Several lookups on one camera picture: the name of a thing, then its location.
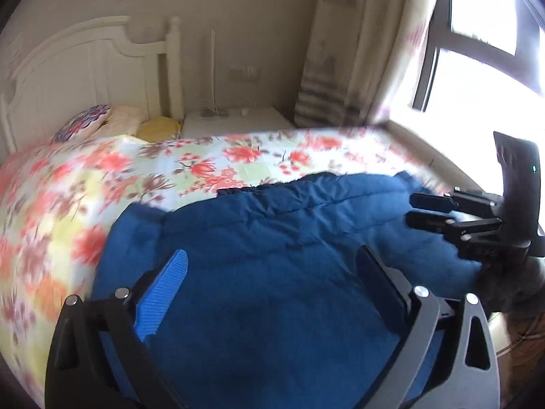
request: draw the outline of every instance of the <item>bedpost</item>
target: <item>bedpost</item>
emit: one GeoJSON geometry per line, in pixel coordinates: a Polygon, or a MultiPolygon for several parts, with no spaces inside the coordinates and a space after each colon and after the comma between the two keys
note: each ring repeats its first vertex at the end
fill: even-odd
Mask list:
{"type": "Polygon", "coordinates": [[[7,143],[7,150],[10,154],[17,152],[15,143],[13,141],[12,130],[9,127],[9,121],[7,121],[7,106],[5,104],[4,94],[0,94],[0,121],[2,122],[2,132],[4,139],[7,143]]]}
{"type": "Polygon", "coordinates": [[[168,98],[170,100],[170,114],[175,120],[184,119],[184,97],[182,86],[182,52],[180,17],[171,17],[168,21],[166,35],[168,98]]]}

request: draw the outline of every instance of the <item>window frame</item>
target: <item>window frame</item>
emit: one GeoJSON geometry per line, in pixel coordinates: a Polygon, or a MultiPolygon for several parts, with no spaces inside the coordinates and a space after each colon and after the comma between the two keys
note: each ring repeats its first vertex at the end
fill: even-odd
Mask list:
{"type": "Polygon", "coordinates": [[[515,0],[517,48],[513,56],[484,41],[452,31],[452,0],[437,0],[412,107],[426,110],[441,49],[451,50],[490,65],[534,92],[542,94],[538,60],[540,27],[526,1],[515,0]]]}

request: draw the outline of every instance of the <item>floral bed sheet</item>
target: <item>floral bed sheet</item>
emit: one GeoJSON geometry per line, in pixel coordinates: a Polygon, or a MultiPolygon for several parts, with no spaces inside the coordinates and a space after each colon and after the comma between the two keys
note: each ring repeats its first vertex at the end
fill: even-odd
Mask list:
{"type": "Polygon", "coordinates": [[[86,296],[111,225],[131,202],[175,210],[218,189],[309,173],[406,170],[446,187],[380,129],[291,130],[146,143],[91,139],[16,154],[0,169],[0,352],[44,406],[63,300],[86,296]]]}

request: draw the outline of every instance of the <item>blue garment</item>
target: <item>blue garment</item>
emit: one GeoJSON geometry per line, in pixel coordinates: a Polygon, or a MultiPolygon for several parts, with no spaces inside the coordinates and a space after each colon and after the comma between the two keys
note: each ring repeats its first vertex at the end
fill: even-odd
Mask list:
{"type": "MultiPolygon", "coordinates": [[[[146,342],[185,403],[352,408],[400,340],[358,278],[361,245],[443,297],[472,290],[480,268],[441,236],[405,226],[414,191],[425,189],[406,173],[324,174],[227,191],[172,213],[132,204],[108,236],[93,298],[133,285],[181,248],[187,277],[146,342]]],[[[410,396],[421,392],[438,341],[410,396]]]]}

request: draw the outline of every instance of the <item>window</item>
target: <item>window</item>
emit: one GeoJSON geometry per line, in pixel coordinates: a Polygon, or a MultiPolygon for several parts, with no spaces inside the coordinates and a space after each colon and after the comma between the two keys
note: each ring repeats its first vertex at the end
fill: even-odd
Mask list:
{"type": "Polygon", "coordinates": [[[493,131],[538,144],[545,167],[542,88],[545,32],[524,0],[438,0],[413,104],[422,113],[392,119],[501,194],[493,131]]]}

